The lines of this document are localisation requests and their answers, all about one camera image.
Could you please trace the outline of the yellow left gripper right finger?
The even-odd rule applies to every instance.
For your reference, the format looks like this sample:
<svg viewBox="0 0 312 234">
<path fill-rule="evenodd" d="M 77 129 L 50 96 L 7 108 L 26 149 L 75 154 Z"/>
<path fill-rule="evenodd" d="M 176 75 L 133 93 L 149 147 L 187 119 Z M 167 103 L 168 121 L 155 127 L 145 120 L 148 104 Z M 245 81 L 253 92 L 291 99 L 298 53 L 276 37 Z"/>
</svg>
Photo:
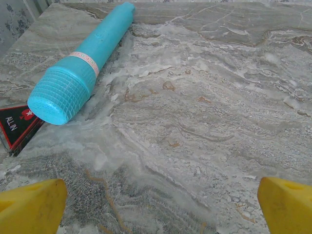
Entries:
<svg viewBox="0 0 312 234">
<path fill-rule="evenodd" d="M 312 234 L 312 186 L 263 177 L 257 198 L 270 234 Z"/>
</svg>

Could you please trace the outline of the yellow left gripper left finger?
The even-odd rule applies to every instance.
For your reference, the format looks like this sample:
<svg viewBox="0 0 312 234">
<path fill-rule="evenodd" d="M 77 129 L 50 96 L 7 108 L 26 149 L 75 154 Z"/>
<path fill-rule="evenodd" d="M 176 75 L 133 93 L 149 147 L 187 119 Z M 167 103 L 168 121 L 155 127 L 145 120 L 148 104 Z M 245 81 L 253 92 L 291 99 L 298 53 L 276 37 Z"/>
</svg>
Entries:
<svg viewBox="0 0 312 234">
<path fill-rule="evenodd" d="M 56 234 L 66 198 L 63 179 L 0 192 L 0 234 Z"/>
</svg>

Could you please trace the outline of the black red triangle token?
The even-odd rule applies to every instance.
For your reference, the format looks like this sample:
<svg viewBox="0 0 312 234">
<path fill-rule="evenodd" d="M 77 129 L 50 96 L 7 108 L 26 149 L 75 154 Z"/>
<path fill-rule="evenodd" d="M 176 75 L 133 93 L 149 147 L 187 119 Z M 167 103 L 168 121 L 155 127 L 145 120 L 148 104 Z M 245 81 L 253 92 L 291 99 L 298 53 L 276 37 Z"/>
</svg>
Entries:
<svg viewBox="0 0 312 234">
<path fill-rule="evenodd" d="M 26 103 L 0 107 L 0 141 L 9 156 L 17 156 L 43 124 Z"/>
</svg>

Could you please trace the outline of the teal toy microphone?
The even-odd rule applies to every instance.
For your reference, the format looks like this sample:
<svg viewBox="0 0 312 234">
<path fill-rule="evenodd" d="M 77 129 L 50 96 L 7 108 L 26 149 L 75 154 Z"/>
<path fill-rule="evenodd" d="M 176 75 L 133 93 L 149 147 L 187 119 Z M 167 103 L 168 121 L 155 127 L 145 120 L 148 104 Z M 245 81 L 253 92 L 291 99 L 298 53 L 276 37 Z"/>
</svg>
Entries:
<svg viewBox="0 0 312 234">
<path fill-rule="evenodd" d="M 70 121 L 91 96 L 104 64 L 133 22 L 135 6 L 116 6 L 68 56 L 49 67 L 31 92 L 27 105 L 54 125 Z"/>
</svg>

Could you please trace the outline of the aluminium frame post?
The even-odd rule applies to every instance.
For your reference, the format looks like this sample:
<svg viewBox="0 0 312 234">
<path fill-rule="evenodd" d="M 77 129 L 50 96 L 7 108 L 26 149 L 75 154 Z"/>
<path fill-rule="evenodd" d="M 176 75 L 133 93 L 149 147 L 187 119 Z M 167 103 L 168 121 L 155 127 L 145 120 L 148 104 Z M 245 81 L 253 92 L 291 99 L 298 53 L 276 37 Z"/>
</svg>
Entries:
<svg viewBox="0 0 312 234">
<path fill-rule="evenodd" d="M 38 18 L 52 3 L 53 0 L 26 0 L 29 11 L 34 19 Z"/>
</svg>

